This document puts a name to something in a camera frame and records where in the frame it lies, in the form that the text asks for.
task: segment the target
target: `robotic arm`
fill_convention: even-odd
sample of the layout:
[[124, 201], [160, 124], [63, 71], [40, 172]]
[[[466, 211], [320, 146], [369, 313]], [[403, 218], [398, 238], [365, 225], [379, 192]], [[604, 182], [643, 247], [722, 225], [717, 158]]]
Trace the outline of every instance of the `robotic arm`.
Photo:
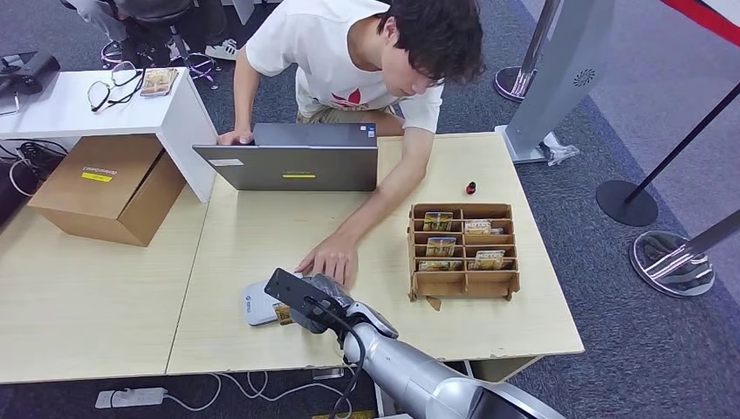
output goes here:
[[323, 275], [300, 279], [278, 269], [264, 291], [301, 326], [332, 329], [345, 362], [364, 369], [414, 419], [565, 419], [510, 384], [470, 378], [399, 341], [382, 315]]

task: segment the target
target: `white t-shirt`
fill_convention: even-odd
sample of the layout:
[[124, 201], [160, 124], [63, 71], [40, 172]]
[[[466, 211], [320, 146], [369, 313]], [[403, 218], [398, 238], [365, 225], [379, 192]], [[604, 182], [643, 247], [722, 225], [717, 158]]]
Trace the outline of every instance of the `white t-shirt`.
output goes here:
[[322, 106], [362, 111], [399, 103], [404, 128], [433, 133], [443, 86], [398, 98], [388, 92], [382, 72], [363, 71], [350, 59], [350, 26], [387, 9], [387, 4], [375, 0], [284, 0], [247, 41], [247, 59], [265, 76], [298, 64], [296, 101], [306, 117]]

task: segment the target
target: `red logo on shirt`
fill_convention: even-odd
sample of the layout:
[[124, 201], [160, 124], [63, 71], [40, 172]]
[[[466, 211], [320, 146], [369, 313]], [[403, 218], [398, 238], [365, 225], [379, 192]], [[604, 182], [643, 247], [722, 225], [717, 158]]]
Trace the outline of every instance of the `red logo on shirt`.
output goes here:
[[354, 92], [350, 93], [347, 98], [343, 98], [336, 93], [332, 93], [333, 102], [342, 107], [356, 107], [360, 104], [361, 96], [360, 89], [354, 89]]

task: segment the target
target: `dark curly hair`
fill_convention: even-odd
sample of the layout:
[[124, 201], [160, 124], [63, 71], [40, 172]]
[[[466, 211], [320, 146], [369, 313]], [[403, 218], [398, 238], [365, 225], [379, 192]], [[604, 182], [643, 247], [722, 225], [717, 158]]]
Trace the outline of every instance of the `dark curly hair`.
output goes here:
[[396, 48], [408, 51], [408, 63], [435, 82], [464, 83], [485, 71], [483, 29], [476, 0], [378, 0], [389, 4], [378, 15], [378, 33], [393, 17]]

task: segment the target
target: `man's right hand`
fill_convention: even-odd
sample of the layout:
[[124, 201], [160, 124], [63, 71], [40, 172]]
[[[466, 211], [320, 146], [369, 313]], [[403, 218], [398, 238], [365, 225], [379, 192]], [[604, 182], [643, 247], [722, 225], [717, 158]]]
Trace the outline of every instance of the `man's right hand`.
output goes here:
[[218, 144], [222, 146], [246, 145], [254, 141], [254, 135], [249, 129], [235, 129], [218, 136]]

